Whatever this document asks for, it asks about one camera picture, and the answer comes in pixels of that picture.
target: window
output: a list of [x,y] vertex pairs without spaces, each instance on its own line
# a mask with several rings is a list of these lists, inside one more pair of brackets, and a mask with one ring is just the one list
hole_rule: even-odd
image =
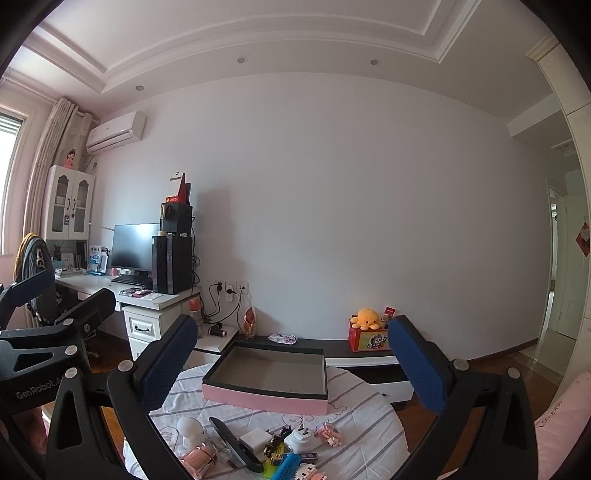
[[4,231],[2,219],[4,218],[4,205],[6,204],[8,176],[10,175],[10,167],[17,146],[18,133],[23,122],[22,118],[17,118],[13,113],[0,109],[0,193],[2,195],[0,232]]

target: air conditioner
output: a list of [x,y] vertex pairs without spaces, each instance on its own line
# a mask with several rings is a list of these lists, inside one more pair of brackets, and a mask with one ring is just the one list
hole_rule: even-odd
[[88,153],[98,155],[116,147],[139,142],[146,122],[142,112],[130,112],[93,128],[86,141]]

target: white desk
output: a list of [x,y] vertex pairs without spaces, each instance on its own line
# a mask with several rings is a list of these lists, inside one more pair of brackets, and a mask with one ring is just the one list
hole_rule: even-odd
[[[85,300],[102,288],[115,294],[115,310],[123,312],[125,330],[131,348],[133,360],[136,360],[150,342],[162,338],[164,332],[182,313],[188,314],[187,301],[191,296],[201,292],[201,287],[193,287],[177,295],[162,294],[154,300],[135,299],[119,292],[129,285],[113,282],[115,277],[108,275],[77,275],[75,277],[56,278],[56,283],[78,293],[79,300]],[[225,326],[226,337],[205,335],[200,338],[193,349],[186,368],[196,367],[214,362],[237,334],[236,327]]]
[[[56,283],[63,285],[70,290],[78,292],[79,300],[84,300],[93,293],[98,292],[100,289],[107,288],[115,294],[115,300],[118,303],[115,309],[118,312],[121,311],[121,304],[134,305],[136,307],[142,307],[151,310],[162,310],[191,296],[191,289],[189,289],[176,295],[162,294],[161,297],[158,297],[155,300],[135,299],[125,295],[119,295],[121,290],[130,288],[131,285],[113,282],[112,280],[114,278],[115,277],[108,275],[77,275],[75,277],[56,278]],[[201,292],[201,287],[194,287],[192,292],[194,295],[196,295],[197,293]]]

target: white door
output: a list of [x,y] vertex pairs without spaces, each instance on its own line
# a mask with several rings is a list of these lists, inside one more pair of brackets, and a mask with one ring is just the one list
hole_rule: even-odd
[[50,170],[51,187],[47,198],[47,219],[45,240],[67,240],[72,211],[72,191],[74,170],[52,167]]
[[77,171],[72,190],[70,206],[69,240],[88,240],[90,225],[90,207],[95,178],[87,173]]
[[589,276],[589,257],[576,241],[585,222],[589,223],[585,195],[557,199],[558,269],[548,327],[574,339],[583,319]]

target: curtain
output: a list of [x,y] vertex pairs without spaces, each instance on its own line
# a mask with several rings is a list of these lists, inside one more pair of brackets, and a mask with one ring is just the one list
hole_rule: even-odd
[[[81,160],[88,165],[86,139],[91,122],[91,114],[79,113],[78,107],[65,98],[60,98],[53,106],[33,160],[25,204],[23,237],[30,232],[40,233],[41,231],[43,196],[51,166],[63,166],[72,151],[74,151],[73,158],[70,156],[72,168],[77,170],[79,166],[84,167],[84,164],[80,165]],[[35,323],[28,310],[25,311],[25,315],[28,326],[33,327]]]

